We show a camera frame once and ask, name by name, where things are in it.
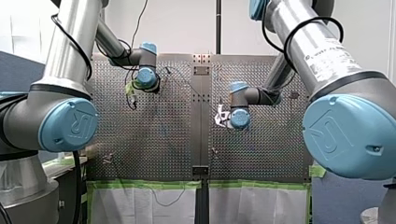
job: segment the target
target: gray wall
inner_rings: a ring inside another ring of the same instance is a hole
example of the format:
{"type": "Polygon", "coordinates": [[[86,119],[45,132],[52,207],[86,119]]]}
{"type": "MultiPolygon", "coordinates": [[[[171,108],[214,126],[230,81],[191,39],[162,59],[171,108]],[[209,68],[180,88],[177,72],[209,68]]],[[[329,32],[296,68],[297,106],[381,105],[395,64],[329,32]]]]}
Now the gray wall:
{"type": "Polygon", "coordinates": [[[345,179],[331,173],[313,179],[314,224],[361,224],[361,212],[378,207],[387,181],[345,179]]]}

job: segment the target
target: perforated metal board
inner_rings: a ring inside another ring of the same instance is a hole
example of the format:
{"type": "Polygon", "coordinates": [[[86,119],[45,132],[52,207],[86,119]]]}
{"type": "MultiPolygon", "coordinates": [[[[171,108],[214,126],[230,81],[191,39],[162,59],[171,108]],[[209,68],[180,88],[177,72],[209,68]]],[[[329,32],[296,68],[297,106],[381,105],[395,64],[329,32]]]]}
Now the perforated metal board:
{"type": "Polygon", "coordinates": [[[127,71],[94,56],[92,98],[100,124],[88,147],[89,179],[191,179],[191,56],[160,56],[157,72],[160,93],[138,92],[132,110],[125,96],[127,71]],[[179,72],[169,77],[165,66],[179,72]]]}
{"type": "Polygon", "coordinates": [[[136,111],[126,104],[127,72],[104,57],[94,60],[93,102],[100,124],[88,148],[89,179],[190,180],[191,167],[201,164],[211,167],[210,179],[309,181],[312,160],[301,124],[307,98],[298,77],[284,90],[277,108],[250,108],[248,131],[227,131],[213,122],[219,99],[229,104],[229,84],[244,80],[260,86],[275,57],[211,55],[203,64],[193,55],[161,55],[161,93],[139,93],[136,111]],[[194,75],[200,65],[210,68],[208,76],[194,75]],[[178,71],[167,75],[165,66],[178,71]]]}
{"type": "MultiPolygon", "coordinates": [[[[233,81],[262,86],[274,60],[275,57],[213,56],[212,106],[216,108],[220,99],[230,104],[229,84],[233,81]]],[[[249,108],[251,125],[247,131],[236,133],[210,122],[210,178],[309,182],[312,159],[305,149],[302,127],[306,107],[304,84],[295,76],[283,90],[280,105],[249,108]]]]}

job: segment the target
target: robotic arm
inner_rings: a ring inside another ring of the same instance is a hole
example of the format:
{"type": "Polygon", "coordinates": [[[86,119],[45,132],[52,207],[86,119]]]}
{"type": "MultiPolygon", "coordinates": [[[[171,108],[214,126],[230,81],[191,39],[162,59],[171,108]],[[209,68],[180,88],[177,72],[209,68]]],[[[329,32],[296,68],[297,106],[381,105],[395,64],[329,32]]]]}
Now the robotic arm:
{"type": "Polygon", "coordinates": [[[134,82],[139,90],[160,88],[156,46],[125,49],[99,18],[108,0],[54,3],[60,8],[55,21],[59,26],[43,77],[28,93],[0,92],[0,202],[14,224],[58,221],[58,185],[47,180],[36,154],[75,152],[91,141],[98,112],[85,86],[95,39],[113,65],[139,66],[134,82]]]}
{"type": "Polygon", "coordinates": [[[251,18],[260,20],[266,8],[266,28],[288,46],[277,57],[263,88],[232,83],[227,126],[245,129],[250,105],[279,104],[279,87],[293,67],[310,94],[303,129],[314,159],[343,177],[394,177],[396,88],[383,74],[362,69],[318,18],[318,13],[330,16],[332,7],[332,0],[250,1],[251,18]]]}
{"type": "MultiPolygon", "coordinates": [[[[86,55],[92,55],[96,38],[113,65],[139,65],[139,87],[158,90],[156,46],[143,43],[139,49],[125,49],[99,18],[107,2],[62,1],[58,21],[86,55]]],[[[98,117],[85,89],[87,69],[70,39],[56,28],[43,77],[31,85],[27,99],[2,112],[3,143],[8,148],[51,152],[82,149],[92,139],[98,117]]]]}

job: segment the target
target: metal bracket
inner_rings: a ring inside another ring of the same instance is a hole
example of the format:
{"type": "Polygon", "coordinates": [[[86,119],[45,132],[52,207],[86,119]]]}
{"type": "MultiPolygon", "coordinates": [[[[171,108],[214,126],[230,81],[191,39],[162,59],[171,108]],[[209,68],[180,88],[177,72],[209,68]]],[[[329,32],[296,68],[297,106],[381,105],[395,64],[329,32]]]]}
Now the metal bracket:
{"type": "Polygon", "coordinates": [[[207,165],[196,165],[192,166],[193,175],[208,175],[209,167],[207,165]]]}
{"type": "Polygon", "coordinates": [[[209,76],[209,66],[194,66],[195,76],[209,76]]]}

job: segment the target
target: white wall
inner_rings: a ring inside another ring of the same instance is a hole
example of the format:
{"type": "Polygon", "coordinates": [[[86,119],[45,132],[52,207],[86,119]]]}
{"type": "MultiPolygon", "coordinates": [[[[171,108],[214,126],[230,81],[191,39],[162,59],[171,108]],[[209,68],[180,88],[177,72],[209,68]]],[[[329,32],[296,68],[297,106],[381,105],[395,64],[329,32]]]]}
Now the white wall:
{"type": "Polygon", "coordinates": [[[0,0],[0,50],[44,63],[57,12],[50,0],[0,0]]]}
{"type": "MultiPolygon", "coordinates": [[[[120,38],[131,40],[144,2],[110,1],[106,8],[107,25],[120,38]]],[[[263,40],[260,24],[249,19],[248,0],[223,1],[222,7],[222,53],[276,53],[263,40]]],[[[216,1],[148,0],[135,43],[142,41],[156,43],[159,52],[215,52],[216,1]]]]}
{"type": "MultiPolygon", "coordinates": [[[[106,23],[131,42],[145,0],[110,0],[106,23]]],[[[223,0],[222,53],[275,55],[261,25],[248,17],[248,0],[223,0]]],[[[345,46],[365,68],[396,78],[396,0],[336,0],[333,16],[345,27],[345,46]]],[[[0,0],[0,50],[44,63],[57,8],[50,0],[0,0]]],[[[158,45],[162,53],[215,52],[216,0],[148,0],[134,46],[158,45]]],[[[276,36],[271,35],[277,44],[276,36]]]]}
{"type": "Polygon", "coordinates": [[[336,0],[333,17],[345,30],[344,46],[366,69],[383,72],[392,78],[394,39],[391,29],[394,0],[336,0]]]}

